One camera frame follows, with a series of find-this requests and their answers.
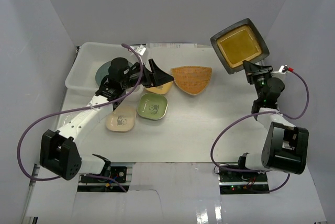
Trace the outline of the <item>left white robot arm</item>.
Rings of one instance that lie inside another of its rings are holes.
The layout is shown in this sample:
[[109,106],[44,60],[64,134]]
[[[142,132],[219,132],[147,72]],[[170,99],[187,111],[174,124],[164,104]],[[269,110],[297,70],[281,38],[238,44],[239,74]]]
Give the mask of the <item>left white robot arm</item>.
[[149,59],[147,69],[139,62],[129,65],[125,58],[110,61],[108,73],[84,111],[56,131],[42,135],[40,165],[69,181],[77,174],[93,174],[100,182],[110,177],[110,160],[98,155],[83,155],[79,146],[101,119],[111,114],[136,85],[157,87],[172,82],[173,76],[162,71]]

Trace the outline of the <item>orange woven fan basket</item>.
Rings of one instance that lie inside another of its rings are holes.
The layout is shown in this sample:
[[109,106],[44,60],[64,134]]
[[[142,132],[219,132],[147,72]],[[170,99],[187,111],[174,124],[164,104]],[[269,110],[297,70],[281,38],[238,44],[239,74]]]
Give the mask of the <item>orange woven fan basket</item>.
[[171,69],[174,82],[185,93],[196,96],[208,86],[212,68],[204,66],[181,66]]

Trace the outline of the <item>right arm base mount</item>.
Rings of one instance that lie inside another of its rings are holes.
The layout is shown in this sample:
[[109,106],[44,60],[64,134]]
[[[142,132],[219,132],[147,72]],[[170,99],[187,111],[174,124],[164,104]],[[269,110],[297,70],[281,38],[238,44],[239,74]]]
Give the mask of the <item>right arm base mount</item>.
[[213,172],[218,175],[219,185],[223,186],[251,186],[268,183],[267,175],[262,173],[226,171],[218,166],[214,167]]

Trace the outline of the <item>blue-grey round plate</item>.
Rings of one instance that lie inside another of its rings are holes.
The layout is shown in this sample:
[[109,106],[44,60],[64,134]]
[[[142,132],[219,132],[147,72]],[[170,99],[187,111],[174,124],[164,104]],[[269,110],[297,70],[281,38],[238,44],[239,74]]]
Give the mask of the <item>blue-grey round plate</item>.
[[95,74],[95,81],[98,86],[100,86],[103,78],[108,75],[108,69],[110,67],[111,61],[108,61],[101,65]]

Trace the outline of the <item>yellow square panda dish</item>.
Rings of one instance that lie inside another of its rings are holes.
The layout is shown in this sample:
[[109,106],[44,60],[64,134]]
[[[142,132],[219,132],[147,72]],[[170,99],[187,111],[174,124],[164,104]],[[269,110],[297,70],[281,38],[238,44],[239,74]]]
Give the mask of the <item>yellow square panda dish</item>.
[[156,87],[150,87],[150,88],[145,87],[145,90],[150,93],[165,95],[171,89],[173,83],[174,82],[171,81]]

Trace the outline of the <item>black square amber plate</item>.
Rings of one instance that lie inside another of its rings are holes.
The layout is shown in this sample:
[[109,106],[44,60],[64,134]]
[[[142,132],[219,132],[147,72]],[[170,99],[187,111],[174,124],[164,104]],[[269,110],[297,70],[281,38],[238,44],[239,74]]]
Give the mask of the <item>black square amber plate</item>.
[[[228,74],[243,70],[243,61],[260,62],[270,51],[260,32],[250,18],[243,19],[210,38],[218,59]],[[254,54],[241,54],[239,48],[254,48]]]

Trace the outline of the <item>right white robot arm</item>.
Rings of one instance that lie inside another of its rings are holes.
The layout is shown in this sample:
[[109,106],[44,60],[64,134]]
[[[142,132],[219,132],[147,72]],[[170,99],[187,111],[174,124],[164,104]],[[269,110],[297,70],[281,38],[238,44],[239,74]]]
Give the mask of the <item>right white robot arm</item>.
[[267,130],[267,136],[261,152],[246,152],[239,157],[237,177],[247,182],[255,176],[255,171],[301,174],[306,166],[309,132],[290,123],[289,116],[281,114],[277,104],[285,89],[285,75],[294,70],[283,65],[273,71],[271,66],[249,61],[243,62],[243,69],[258,95],[253,102],[252,117]]

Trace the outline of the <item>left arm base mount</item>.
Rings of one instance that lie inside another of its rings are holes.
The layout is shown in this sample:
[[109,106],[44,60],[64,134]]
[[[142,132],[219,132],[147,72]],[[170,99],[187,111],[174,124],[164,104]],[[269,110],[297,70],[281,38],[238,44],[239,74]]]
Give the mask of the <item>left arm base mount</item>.
[[110,168],[110,178],[118,183],[125,183],[127,181],[127,167],[126,166],[112,166]]

